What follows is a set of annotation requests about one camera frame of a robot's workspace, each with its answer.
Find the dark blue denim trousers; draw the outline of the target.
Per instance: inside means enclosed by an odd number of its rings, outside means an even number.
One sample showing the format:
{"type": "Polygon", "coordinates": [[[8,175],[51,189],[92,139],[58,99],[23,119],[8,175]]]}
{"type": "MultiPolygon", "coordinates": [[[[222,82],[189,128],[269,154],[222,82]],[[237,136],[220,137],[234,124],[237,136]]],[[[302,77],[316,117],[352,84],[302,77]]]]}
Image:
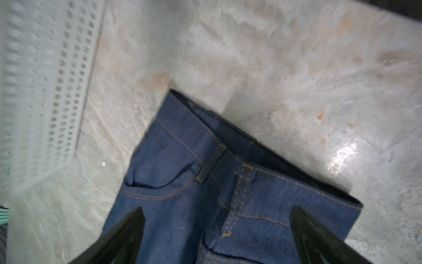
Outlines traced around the dark blue denim trousers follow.
{"type": "Polygon", "coordinates": [[[340,239],[363,208],[170,90],[133,152],[102,231],[141,207],[139,264],[297,264],[294,206],[340,239]]]}

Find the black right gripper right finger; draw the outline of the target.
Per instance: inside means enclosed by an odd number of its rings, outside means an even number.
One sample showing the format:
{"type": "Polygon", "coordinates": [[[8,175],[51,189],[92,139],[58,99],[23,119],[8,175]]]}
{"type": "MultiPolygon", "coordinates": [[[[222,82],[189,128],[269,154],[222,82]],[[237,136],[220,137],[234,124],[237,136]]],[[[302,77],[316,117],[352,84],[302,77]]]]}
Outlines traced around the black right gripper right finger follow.
{"type": "Polygon", "coordinates": [[[290,226],[302,264],[370,263],[301,207],[292,208],[290,226]]]}

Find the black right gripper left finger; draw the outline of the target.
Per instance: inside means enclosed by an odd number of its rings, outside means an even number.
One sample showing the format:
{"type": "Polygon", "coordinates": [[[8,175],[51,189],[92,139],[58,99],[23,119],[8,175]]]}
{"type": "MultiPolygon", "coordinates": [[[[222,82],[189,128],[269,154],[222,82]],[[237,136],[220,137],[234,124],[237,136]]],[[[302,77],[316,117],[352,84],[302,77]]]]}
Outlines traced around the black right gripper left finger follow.
{"type": "Polygon", "coordinates": [[[143,209],[137,207],[71,263],[134,264],[144,236],[145,223],[143,209]]]}

